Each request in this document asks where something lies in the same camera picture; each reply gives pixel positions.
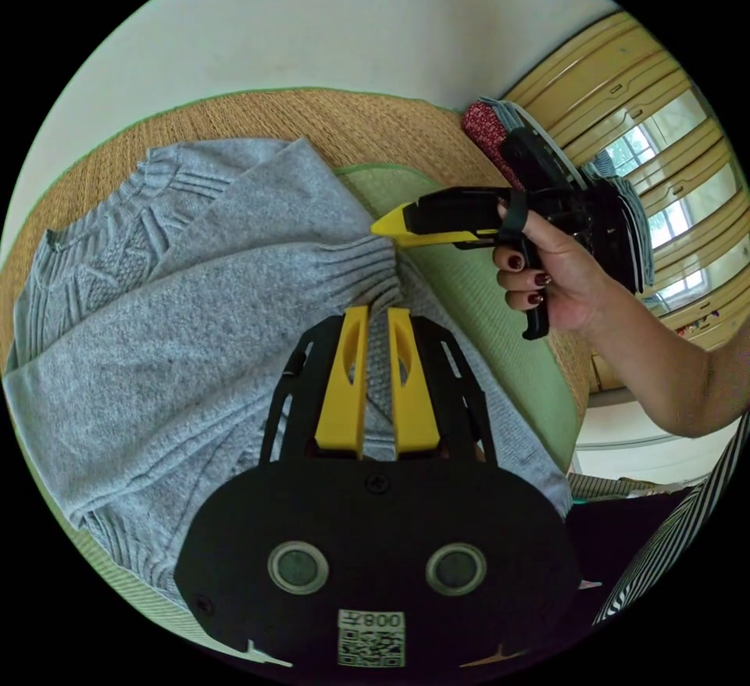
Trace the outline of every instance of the striped shirt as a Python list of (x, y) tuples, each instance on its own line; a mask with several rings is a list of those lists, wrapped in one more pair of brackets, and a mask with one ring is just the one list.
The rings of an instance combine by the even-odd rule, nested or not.
[(635, 556), (594, 619), (594, 625), (619, 613), (648, 592), (693, 542), (732, 478), (748, 432), (750, 411), (740, 419), (737, 433), (706, 481), (693, 488)]

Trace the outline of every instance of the black handle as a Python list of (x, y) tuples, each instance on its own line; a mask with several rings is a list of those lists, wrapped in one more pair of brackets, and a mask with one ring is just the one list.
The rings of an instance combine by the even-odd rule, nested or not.
[[(513, 248), (523, 256), (523, 265), (530, 270), (543, 270), (537, 247), (526, 238), (521, 236), (514, 241)], [(544, 291), (538, 291), (543, 297), (546, 296)], [(549, 334), (549, 314), (547, 313), (546, 297), (535, 309), (526, 311), (528, 327), (523, 333), (524, 340), (540, 340)]]

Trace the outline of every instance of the hand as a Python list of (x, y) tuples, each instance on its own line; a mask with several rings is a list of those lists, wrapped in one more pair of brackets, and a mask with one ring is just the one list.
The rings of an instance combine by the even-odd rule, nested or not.
[[(505, 217), (502, 204), (498, 211), (500, 217)], [(506, 302), (516, 311), (546, 303), (550, 327), (584, 330), (601, 308), (606, 289), (614, 280), (574, 238), (536, 212), (529, 212), (523, 234), (536, 244), (544, 269), (530, 270), (523, 266), (521, 254), (498, 246), (493, 261), (500, 269), (498, 284), (508, 291)], [(546, 299), (541, 299), (539, 292), (545, 289)]]

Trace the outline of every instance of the knit sweater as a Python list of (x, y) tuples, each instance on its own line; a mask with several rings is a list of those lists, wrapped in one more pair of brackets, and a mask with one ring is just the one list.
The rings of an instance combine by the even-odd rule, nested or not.
[(369, 227), (307, 141), (237, 139), (149, 150), (108, 199), (41, 239), (3, 379), (20, 437), (68, 521), (176, 604), (190, 522), (257, 463), (291, 350), (353, 305), (372, 320), (368, 456), (395, 454), (384, 311), (405, 306), (455, 334), (500, 465), (570, 508), (565, 476), (481, 356)]

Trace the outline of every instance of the strap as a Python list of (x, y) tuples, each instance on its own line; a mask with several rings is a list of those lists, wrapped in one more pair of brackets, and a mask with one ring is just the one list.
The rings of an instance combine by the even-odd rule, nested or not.
[(498, 238), (500, 240), (509, 238), (519, 238), (526, 226), (526, 220), (529, 216), (529, 205), (527, 203), (526, 192), (518, 188), (510, 190), (510, 201), (508, 212), (505, 219), (500, 225)]

